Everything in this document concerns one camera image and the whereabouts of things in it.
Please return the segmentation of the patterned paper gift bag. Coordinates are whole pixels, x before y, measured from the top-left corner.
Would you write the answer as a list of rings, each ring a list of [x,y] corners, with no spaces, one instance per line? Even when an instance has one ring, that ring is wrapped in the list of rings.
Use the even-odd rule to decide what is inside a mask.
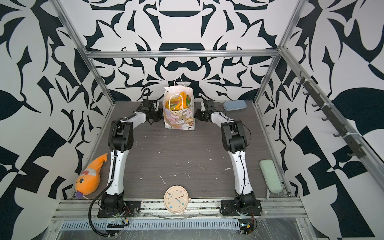
[[[166,102],[172,95],[185,92],[191,98],[191,107],[181,111],[171,111],[166,108]],[[194,131],[195,130],[195,102],[193,89],[187,87],[182,80],[181,74],[174,80],[174,85],[165,87],[163,98],[163,116],[166,129]]]

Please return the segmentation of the green corn chips packet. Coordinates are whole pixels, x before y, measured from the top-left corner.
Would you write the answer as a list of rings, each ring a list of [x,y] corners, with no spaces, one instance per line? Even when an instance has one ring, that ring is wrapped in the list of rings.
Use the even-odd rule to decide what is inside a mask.
[[[191,107],[191,98],[190,98],[190,96],[186,96],[186,106],[187,106],[187,108]]]

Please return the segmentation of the yellow snack packet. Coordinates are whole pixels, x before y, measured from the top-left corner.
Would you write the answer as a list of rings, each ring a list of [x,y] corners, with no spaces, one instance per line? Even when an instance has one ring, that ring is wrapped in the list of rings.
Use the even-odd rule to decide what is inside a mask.
[[[185,92],[172,95],[168,102],[166,102],[166,108],[171,111],[181,111],[187,109],[186,96],[187,94]]]

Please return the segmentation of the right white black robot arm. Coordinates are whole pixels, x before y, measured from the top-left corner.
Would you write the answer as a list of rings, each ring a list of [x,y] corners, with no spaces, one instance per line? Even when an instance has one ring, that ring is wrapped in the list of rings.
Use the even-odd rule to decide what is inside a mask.
[[[246,165],[248,142],[245,126],[241,121],[230,119],[216,110],[212,100],[202,102],[202,107],[195,112],[195,118],[214,123],[221,128],[223,147],[232,162],[236,197],[233,200],[222,200],[221,214],[223,216],[260,216],[261,203],[255,197]]]

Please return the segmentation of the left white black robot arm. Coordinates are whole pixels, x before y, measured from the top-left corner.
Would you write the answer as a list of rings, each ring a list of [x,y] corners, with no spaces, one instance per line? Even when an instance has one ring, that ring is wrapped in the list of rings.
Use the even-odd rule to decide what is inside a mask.
[[[163,119],[163,110],[155,100],[142,100],[129,117],[112,122],[108,146],[111,152],[111,167],[107,187],[100,194],[99,218],[121,216],[124,213],[124,173],[129,150],[134,144],[134,129],[145,123]]]

